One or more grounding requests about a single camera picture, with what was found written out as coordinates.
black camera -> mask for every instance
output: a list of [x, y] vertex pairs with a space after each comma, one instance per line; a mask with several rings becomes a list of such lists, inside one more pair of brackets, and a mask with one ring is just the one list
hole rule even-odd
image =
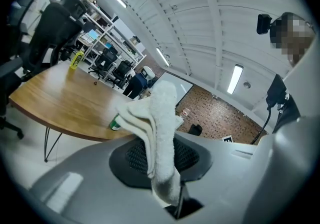
[[268, 33], [268, 30], [270, 29], [271, 20], [272, 18], [268, 14], [259, 14], [256, 32], [259, 35]]

metal hairpin table leg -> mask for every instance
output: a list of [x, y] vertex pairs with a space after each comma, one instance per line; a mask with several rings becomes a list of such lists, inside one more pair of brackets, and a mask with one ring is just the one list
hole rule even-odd
[[60, 133], [60, 135], [58, 136], [58, 138], [56, 139], [56, 141], [53, 143], [52, 148], [50, 149], [48, 155], [47, 155], [47, 145], [48, 145], [48, 138], [49, 138], [49, 131], [50, 128], [46, 127], [45, 128], [45, 136], [44, 136], [44, 161], [47, 163], [48, 162], [48, 157], [52, 151], [52, 149], [55, 147], [56, 143], [58, 142], [58, 140], [60, 139], [62, 132]]

brick wallpaper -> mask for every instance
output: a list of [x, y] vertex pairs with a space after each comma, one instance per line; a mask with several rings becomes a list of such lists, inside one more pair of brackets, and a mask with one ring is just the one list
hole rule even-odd
[[[147, 56], [135, 71], [138, 72], [143, 66], [148, 66], [159, 78], [165, 70], [158, 66], [148, 52], [144, 51], [143, 54]], [[191, 125], [195, 124], [202, 126], [202, 137], [221, 139], [232, 135], [234, 142], [249, 144], [261, 129], [235, 107], [220, 98], [213, 98], [210, 92], [197, 85], [194, 85], [182, 99], [175, 110], [176, 114], [179, 115], [184, 108], [190, 109], [190, 113], [178, 131], [188, 132]]]

chair wheel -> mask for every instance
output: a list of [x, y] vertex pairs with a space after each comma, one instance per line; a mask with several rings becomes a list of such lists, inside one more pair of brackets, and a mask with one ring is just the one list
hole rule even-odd
[[24, 134], [22, 133], [22, 131], [18, 131], [17, 136], [20, 140], [24, 138]]

